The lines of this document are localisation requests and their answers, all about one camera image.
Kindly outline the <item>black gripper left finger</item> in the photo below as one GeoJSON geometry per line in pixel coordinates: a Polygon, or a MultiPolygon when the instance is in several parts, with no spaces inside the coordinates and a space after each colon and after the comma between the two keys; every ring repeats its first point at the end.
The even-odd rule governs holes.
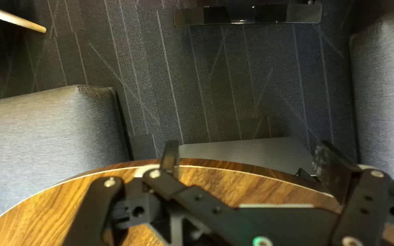
{"type": "Polygon", "coordinates": [[[179,180],[179,147],[168,142],[159,168],[124,183],[119,176],[90,183],[64,236],[64,246],[120,246],[131,226],[152,225],[172,244],[233,243],[231,210],[198,185],[179,180]]]}

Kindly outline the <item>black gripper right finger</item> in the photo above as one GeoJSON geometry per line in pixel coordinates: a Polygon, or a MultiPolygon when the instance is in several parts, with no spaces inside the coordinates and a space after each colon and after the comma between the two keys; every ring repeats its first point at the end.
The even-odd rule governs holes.
{"type": "Polygon", "coordinates": [[[331,229],[334,246],[394,246],[394,177],[383,169],[354,163],[328,142],[313,150],[313,174],[309,179],[332,195],[341,213],[331,229]]]}

